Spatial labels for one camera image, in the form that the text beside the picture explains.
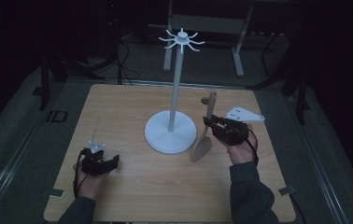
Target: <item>floor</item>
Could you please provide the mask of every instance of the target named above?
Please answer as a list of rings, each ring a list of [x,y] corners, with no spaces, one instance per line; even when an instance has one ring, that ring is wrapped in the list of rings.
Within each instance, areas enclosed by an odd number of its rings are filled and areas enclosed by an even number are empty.
[[[153,34],[146,43],[137,42],[133,35],[125,36],[119,54],[121,59],[126,57],[125,64],[121,70],[114,64],[96,71],[104,80],[88,79],[71,69],[67,82],[51,81],[50,102],[44,111],[38,111],[40,98],[31,94],[40,85],[40,69],[26,78],[0,116],[0,182],[5,183],[0,186],[0,223],[45,222],[47,192],[57,177],[92,84],[117,84],[119,70],[125,85],[172,83],[173,72],[162,70],[164,49],[157,39],[164,32]],[[198,47],[200,52],[187,50],[181,83],[243,89],[261,82],[267,78],[261,51],[268,41],[262,35],[247,37],[241,52],[245,77],[235,75],[233,43],[204,45]],[[280,36],[266,51],[269,70],[276,67],[287,47],[288,41]],[[91,57],[94,63],[98,60]],[[294,112],[296,97],[282,95],[283,83],[280,80],[254,92],[284,178],[297,189],[293,193],[298,204],[293,223],[304,223],[304,219],[307,223],[353,223],[353,169],[348,158],[312,90],[306,95],[310,110],[304,111],[307,124],[302,126]],[[68,111],[67,121],[46,122],[51,110]]]

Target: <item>round white base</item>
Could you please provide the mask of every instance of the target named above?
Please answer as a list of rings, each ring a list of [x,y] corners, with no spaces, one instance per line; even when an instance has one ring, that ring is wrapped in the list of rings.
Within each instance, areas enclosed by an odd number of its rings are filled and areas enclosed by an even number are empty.
[[[148,143],[156,150],[174,154],[188,149],[196,139],[196,126],[193,120],[176,111],[174,130],[168,132],[170,111],[162,111],[153,115],[145,127]]]

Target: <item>white pole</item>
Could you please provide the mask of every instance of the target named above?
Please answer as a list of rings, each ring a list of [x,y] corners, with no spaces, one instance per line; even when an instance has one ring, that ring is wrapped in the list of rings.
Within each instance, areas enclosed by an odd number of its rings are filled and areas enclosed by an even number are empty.
[[[183,63],[183,52],[181,48],[183,48],[183,46],[177,45],[176,70],[174,73],[174,86],[173,86],[173,99],[172,99],[171,110],[170,110],[170,121],[168,123],[168,132],[170,133],[174,130],[174,121],[176,118],[176,111],[177,111],[177,97],[179,92],[180,74],[182,71],[182,63]]]

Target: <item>dark background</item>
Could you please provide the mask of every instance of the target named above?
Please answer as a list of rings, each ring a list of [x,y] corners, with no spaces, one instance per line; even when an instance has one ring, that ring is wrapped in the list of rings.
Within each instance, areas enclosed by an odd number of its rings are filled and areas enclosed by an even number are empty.
[[[148,22],[164,22],[164,2],[120,1],[115,11],[106,1],[0,0],[0,112],[24,79],[40,65],[46,43],[84,62],[87,49],[99,49],[98,36],[107,29],[107,22],[118,16],[118,25],[128,23],[145,38],[148,30],[143,27]],[[308,84],[315,90],[353,164],[353,0],[320,4],[307,6],[312,13],[304,28],[304,51],[291,54],[306,62]],[[262,6],[255,17],[266,18],[268,9]],[[252,21],[250,29],[258,24],[266,27],[266,20]],[[95,53],[108,56],[115,50],[103,46]]]

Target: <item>metal frame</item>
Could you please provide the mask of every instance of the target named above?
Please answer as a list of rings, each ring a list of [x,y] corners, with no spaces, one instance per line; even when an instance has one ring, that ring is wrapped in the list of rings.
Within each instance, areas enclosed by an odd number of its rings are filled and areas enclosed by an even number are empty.
[[[212,18],[201,16],[187,16],[173,14],[173,0],[168,0],[168,31],[173,29],[183,28],[185,30],[194,30],[202,32],[215,32],[225,34],[239,34],[238,43],[232,48],[235,72],[238,77],[244,76],[244,69],[241,63],[240,50],[247,34],[247,28],[252,16],[254,6],[250,6],[244,20],[227,19],[227,18]],[[164,55],[164,72],[171,71],[171,59],[173,55],[172,49],[167,49]]]
[[[308,159],[311,163],[314,174],[316,175],[322,193],[324,194],[325,201],[327,202],[330,208],[335,223],[349,223],[345,211],[334,191],[331,180],[328,178],[325,168],[322,166],[321,160],[319,159],[319,156],[317,154],[317,149],[313,146],[313,143],[310,141],[310,137],[308,136],[305,127],[301,125],[299,119],[294,116],[295,113],[293,111],[293,97],[285,97],[284,99],[287,103],[287,107],[294,123],[297,127],[299,127],[299,131],[301,133],[300,136],[302,137],[302,141],[304,142],[307,148]]]

